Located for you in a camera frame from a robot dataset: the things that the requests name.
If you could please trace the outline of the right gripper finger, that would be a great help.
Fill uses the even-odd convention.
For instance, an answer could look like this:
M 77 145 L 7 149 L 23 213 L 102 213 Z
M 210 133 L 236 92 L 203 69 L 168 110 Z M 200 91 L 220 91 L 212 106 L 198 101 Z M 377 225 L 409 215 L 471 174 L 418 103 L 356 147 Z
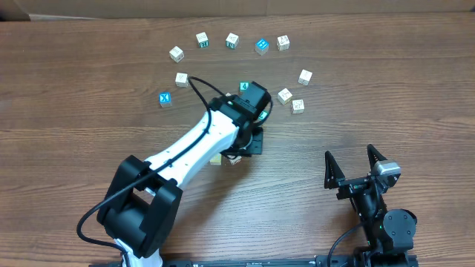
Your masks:
M 371 174 L 384 174 L 387 158 L 383 156 L 372 144 L 367 146 L 367 155 L 370 162 Z
M 325 152 L 325 188 L 338 188 L 339 183 L 345 181 L 345 175 L 340 169 L 330 151 Z

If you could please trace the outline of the number 2 wooden block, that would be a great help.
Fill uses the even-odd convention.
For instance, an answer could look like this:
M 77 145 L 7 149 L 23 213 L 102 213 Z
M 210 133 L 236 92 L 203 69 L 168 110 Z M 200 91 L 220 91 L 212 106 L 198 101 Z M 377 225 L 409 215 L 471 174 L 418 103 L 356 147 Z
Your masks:
M 242 157 L 241 156 L 235 156 L 235 157 L 232 157 L 229 159 L 229 162 L 232 164 L 232 165 L 235 165 L 237 163 L 239 163 L 241 161 Z

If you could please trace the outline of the yellow top wooden block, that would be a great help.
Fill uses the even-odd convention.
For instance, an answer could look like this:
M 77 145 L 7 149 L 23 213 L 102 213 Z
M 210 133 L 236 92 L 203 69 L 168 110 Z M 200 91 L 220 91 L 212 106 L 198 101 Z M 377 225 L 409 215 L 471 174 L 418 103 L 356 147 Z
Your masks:
M 209 160 L 209 163 L 211 165 L 221 165 L 221 162 L 222 162 L 222 155 L 221 154 L 216 154 Z

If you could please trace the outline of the wooden block yellow blue side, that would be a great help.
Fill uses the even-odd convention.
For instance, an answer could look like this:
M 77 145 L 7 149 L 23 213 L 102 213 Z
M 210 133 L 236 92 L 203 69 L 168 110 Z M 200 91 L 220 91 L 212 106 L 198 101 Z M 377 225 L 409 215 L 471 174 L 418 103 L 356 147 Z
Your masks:
M 173 47 L 169 51 L 170 57 L 176 62 L 180 62 L 184 58 L 184 52 L 178 46 Z

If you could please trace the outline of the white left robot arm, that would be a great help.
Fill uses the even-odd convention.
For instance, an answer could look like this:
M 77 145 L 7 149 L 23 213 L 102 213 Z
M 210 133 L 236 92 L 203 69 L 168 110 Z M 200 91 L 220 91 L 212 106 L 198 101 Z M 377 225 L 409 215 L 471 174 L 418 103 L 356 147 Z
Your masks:
M 251 82 L 238 96 L 220 96 L 203 118 L 164 151 L 119 165 L 97 221 L 114 239 L 122 266 L 161 266 L 159 250 L 171 232 L 183 190 L 214 156 L 261 154 L 264 120 L 272 104 L 268 90 Z

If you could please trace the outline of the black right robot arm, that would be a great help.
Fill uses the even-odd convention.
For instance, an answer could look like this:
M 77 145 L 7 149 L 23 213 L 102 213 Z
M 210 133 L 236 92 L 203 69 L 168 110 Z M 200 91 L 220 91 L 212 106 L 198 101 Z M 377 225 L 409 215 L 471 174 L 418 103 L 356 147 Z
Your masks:
M 364 177 L 346 179 L 344 173 L 327 151 L 325 157 L 326 189 L 337 189 L 338 200 L 348 199 L 360 223 L 343 233 L 326 256 L 318 256 L 318 263 L 331 266 L 411 267 L 417 266 L 417 257 L 410 256 L 417 217 L 407 209 L 389 210 L 383 200 L 389 188 L 401 176 L 399 164 L 383 156 L 371 144 L 367 146 L 370 171 Z M 364 231 L 367 245 L 357 247 L 349 256 L 335 256 L 337 245 L 359 229 Z

